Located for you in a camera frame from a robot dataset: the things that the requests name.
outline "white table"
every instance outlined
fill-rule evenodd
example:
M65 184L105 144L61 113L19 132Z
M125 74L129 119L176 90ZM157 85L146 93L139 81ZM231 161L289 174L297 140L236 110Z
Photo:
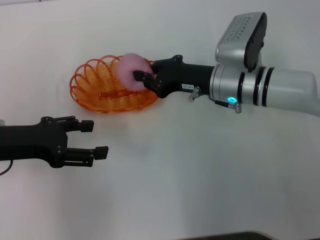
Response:
M0 177L0 239L173 240L260 231L320 237L320 120L173 93L140 112L97 114L72 101L69 80L92 58L182 54L214 65L233 16L268 15L262 62L320 79L320 1L56 0L0 7L0 118L94 120L70 147L108 145L92 168L17 160ZM0 163L0 170L8 166Z

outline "pink foam ball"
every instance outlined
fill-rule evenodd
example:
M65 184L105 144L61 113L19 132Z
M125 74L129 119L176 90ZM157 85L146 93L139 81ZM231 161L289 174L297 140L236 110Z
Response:
M127 53L123 55L117 65L117 75L122 85L131 91L145 90L142 81L136 81L134 71L144 71L153 74L149 63L138 54Z

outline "orange spiral basket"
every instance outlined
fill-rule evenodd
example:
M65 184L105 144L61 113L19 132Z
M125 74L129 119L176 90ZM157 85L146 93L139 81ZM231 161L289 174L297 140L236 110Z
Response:
M99 113L137 111L153 104L158 98L154 92L123 87L117 77L120 58L106 55L79 66L70 80L72 99L83 108Z

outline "blue led light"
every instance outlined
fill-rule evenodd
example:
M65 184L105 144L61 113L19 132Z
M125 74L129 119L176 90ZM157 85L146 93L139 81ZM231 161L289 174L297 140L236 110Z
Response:
M230 97L228 97L228 102L230 102L230 103L236 103L237 102L237 99L235 98L235 97L233 97L233 96L230 96Z

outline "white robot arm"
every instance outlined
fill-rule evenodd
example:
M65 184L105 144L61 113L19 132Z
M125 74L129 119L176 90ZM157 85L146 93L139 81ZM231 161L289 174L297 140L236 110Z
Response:
M313 73L262 66L267 15L237 15L217 44L216 66L183 63L183 57L155 61L156 77L135 71L137 81L165 98L176 91L189 100L207 95L216 104L242 112L242 104L304 112L320 116L317 81Z

